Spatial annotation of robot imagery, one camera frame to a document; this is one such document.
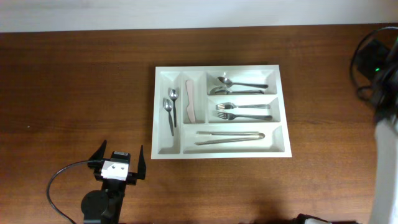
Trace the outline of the small steel spoon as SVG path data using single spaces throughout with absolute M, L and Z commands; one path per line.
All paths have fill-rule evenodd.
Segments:
M 163 99 L 163 107 L 168 112 L 168 119 L 169 119 L 169 126 L 170 126 L 170 133 L 172 136 L 174 136 L 174 124 L 173 124 L 173 119 L 172 119 L 172 103 L 169 99 L 164 98 Z
M 174 127 L 177 127 L 177 109 L 176 109 L 176 100 L 178 99 L 178 92 L 176 89 L 171 89 L 169 92 L 169 98 L 173 102 L 173 113 L 174 113 Z

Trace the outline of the steel fork farther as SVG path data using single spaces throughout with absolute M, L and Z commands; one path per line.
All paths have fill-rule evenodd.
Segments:
M 249 119 L 260 119 L 264 121 L 270 121 L 273 119 L 271 115 L 248 115 L 248 114 L 232 114 L 225 112 L 217 112 L 217 117 L 225 120 L 234 120 L 236 118 L 249 118 Z

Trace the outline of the steel fork nearer tray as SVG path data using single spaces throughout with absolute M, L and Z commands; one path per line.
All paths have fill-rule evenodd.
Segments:
M 243 109 L 270 109 L 271 106 L 268 104 L 257 104 L 257 105 L 236 105 L 232 102 L 220 103 L 215 105 L 215 110 L 232 110 L 235 108 Z

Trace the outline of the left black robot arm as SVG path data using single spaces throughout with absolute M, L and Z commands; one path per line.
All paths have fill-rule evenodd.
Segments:
M 141 146 L 137 172 L 130 172 L 131 155 L 114 151 L 109 159 L 104 158 L 107 141 L 90 157 L 88 167 L 93 170 L 99 190 L 88 192 L 81 201 L 84 223 L 118 223 L 128 185 L 136 185 L 146 177 L 144 147 Z

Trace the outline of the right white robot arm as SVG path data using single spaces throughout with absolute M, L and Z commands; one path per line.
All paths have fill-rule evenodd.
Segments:
M 376 184 L 369 223 L 397 223 L 397 43 L 373 39 L 354 60 L 370 82 L 368 102 L 375 108 Z

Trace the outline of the white plastic knife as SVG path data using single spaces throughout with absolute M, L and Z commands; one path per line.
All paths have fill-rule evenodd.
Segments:
M 188 119 L 192 124 L 196 123 L 195 109 L 194 109 L 194 96 L 193 96 L 193 80 L 186 81 L 186 90 L 188 96 L 187 114 Z

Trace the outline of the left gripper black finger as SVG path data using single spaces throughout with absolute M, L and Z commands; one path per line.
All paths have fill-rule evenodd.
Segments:
M 89 158 L 89 168 L 101 168 L 104 161 L 104 153 L 106 150 L 107 140 L 104 140 L 100 147 Z
M 141 146 L 139 160 L 137 165 L 137 177 L 136 179 L 144 180 L 146 177 L 146 162 L 144 159 L 144 146 Z

